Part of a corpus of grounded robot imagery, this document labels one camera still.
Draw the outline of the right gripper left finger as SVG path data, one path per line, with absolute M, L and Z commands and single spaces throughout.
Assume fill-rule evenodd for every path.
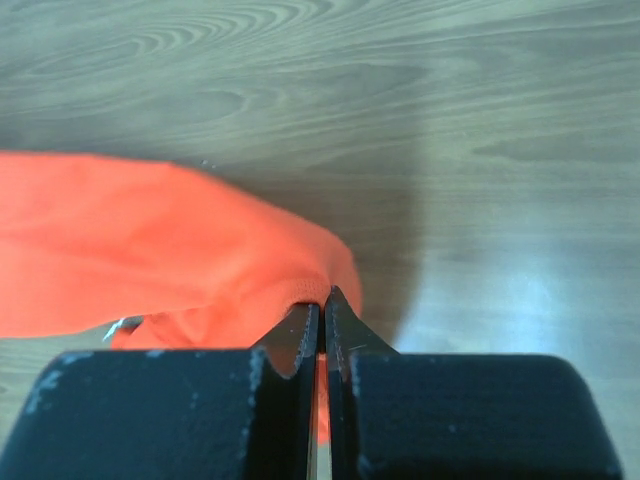
M 251 479 L 314 479 L 320 310 L 296 305 L 261 338 L 249 442 Z

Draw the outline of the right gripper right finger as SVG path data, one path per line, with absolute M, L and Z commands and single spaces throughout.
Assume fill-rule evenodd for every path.
M 358 432 L 350 360 L 357 354 L 395 356 L 397 351 L 354 312 L 342 290 L 334 286 L 323 314 L 328 369 L 331 476 L 357 479 Z

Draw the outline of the orange t shirt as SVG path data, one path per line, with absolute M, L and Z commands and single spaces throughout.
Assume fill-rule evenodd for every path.
M 333 233 L 165 162 L 1 155 L 1 334 L 109 325 L 116 349 L 246 348 L 362 287 Z

